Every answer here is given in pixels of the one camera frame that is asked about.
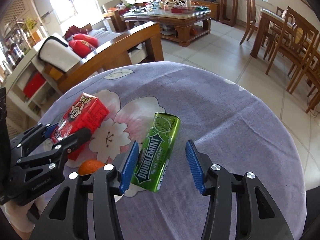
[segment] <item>white floor tile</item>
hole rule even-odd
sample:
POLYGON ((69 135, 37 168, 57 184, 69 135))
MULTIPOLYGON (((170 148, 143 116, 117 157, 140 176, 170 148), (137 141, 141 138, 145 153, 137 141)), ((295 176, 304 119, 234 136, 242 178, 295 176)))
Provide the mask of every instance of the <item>white floor tile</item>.
POLYGON ((176 63, 181 63, 182 61, 184 61, 183 58, 176 57, 176 56, 171 55, 166 52, 163 53, 163 57, 164 57, 164 61, 171 61, 171 62, 176 62, 176 63))
POLYGON ((211 20, 211 30, 216 31, 218 33, 227 34, 228 32, 233 31, 234 28, 229 25, 211 20))
POLYGON ((233 29, 231 32, 227 33, 227 35, 240 42, 243 38, 244 32, 245 29, 233 29))
POLYGON ((307 162, 306 172, 304 173, 306 190, 320 186, 320 170, 310 155, 307 162))
POLYGON ((237 84, 260 98, 280 117, 284 89, 256 66, 249 63, 237 84))
POLYGON ((196 68, 203 69, 203 68, 201 68, 199 65, 194 64, 194 63, 192 63, 192 62, 190 62, 190 61, 187 61, 187 60, 183 61, 182 64, 189 65, 189 66, 191 66, 191 67, 196 67, 196 68))
POLYGON ((204 35, 200 37, 200 39, 201 41, 205 41, 207 43, 213 43, 223 35, 224 35, 223 33, 218 33, 216 31, 211 30, 208 35, 204 35))
POLYGON ((188 60, 232 82, 236 81, 247 64, 247 60, 211 44, 188 60))
POLYGON ((284 95, 282 122, 294 132, 308 149, 311 129, 310 114, 306 114, 301 104, 287 92, 284 95))
POLYGON ((163 51, 174 56, 178 56, 187 59, 197 51, 203 49, 208 45, 208 42, 203 41, 201 37, 195 41, 192 41, 188 47, 182 47, 177 42, 164 41, 162 42, 163 51))
MULTIPOLYGON (((261 70, 264 74, 268 69, 269 62, 266 60, 263 60, 263 58, 253 58, 251 57, 250 63, 254 66, 256 66, 259 70, 261 70)), ((268 78, 275 81, 279 86, 284 87, 284 65, 279 60, 275 60, 275 63, 273 67, 270 69, 268 75, 266 75, 268 78)))
POLYGON ((310 153, 320 167, 320 126, 314 118, 311 118, 310 153))
POLYGON ((307 164, 307 159, 308 159, 308 151, 306 148, 301 144, 301 142, 298 140, 298 138, 288 129, 288 132, 291 134, 291 137, 294 141, 294 144, 296 145, 296 148, 299 153, 299 157, 301 160, 302 168, 305 170, 306 164, 307 164))
POLYGON ((246 46, 240 45, 238 40, 231 38, 227 35, 220 37, 218 40, 216 40, 212 44, 226 50, 228 53, 237 55, 238 57, 241 57, 247 61, 251 57, 250 56, 251 49, 249 49, 246 46))

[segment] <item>orange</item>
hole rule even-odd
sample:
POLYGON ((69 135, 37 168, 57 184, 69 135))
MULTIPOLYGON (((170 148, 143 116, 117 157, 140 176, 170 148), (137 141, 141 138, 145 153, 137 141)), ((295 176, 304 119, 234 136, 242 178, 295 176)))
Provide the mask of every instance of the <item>orange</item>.
POLYGON ((80 176, 91 174, 103 167, 105 164, 98 160, 87 160, 79 167, 78 173, 80 176))

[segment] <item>wooden armrest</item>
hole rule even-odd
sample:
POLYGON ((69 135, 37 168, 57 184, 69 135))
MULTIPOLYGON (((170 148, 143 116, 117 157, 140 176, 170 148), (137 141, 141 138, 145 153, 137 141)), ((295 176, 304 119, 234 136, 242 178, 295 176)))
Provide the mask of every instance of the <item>wooden armrest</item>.
POLYGON ((92 31, 93 29, 92 29, 92 26, 91 26, 91 24, 89 23, 89 24, 87 24, 86 26, 83 26, 81 29, 85 29, 85 30, 87 30, 88 32, 90 32, 90 31, 92 31))
POLYGON ((126 56, 127 51, 142 42, 146 44, 147 57, 150 61, 164 60, 159 24, 148 22, 123 33, 91 52, 63 75, 59 80, 58 88, 60 91, 66 92, 100 68, 108 70, 131 65, 129 57, 126 56))
POLYGON ((114 15, 115 15, 115 12, 108 12, 108 13, 103 13, 102 17, 103 18, 107 18, 107 17, 111 17, 111 16, 114 16, 114 15))
POLYGON ((47 62, 44 62, 44 73, 52 77, 55 81, 58 81, 64 75, 61 70, 47 62))

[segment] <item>red pillow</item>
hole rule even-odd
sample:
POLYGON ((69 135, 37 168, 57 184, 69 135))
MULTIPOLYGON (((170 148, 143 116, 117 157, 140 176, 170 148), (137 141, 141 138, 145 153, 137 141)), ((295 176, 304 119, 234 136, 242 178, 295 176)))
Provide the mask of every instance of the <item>red pillow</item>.
POLYGON ((69 41, 69 46, 80 57, 86 57, 90 52, 95 50, 95 47, 86 41, 69 41))
POLYGON ((92 46, 94 46, 95 48, 98 47, 98 39, 95 37, 91 37, 89 35, 86 35, 86 34, 78 33, 73 36, 73 40, 74 41, 78 41, 78 40, 86 41, 86 42, 90 43, 92 46))

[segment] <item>doublemint label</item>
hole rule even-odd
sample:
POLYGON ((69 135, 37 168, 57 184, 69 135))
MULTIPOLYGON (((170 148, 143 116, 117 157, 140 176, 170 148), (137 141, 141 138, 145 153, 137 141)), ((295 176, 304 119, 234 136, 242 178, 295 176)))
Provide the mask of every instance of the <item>doublemint label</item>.
POLYGON ((148 142, 146 154, 144 155, 143 160, 141 161, 141 165, 138 171, 134 174, 135 177, 138 179, 139 184, 146 181, 151 181, 149 177, 150 171, 151 171, 151 165, 161 143, 164 142, 164 140, 160 137, 158 133, 156 135, 149 136, 148 139, 149 139, 149 142, 148 142))

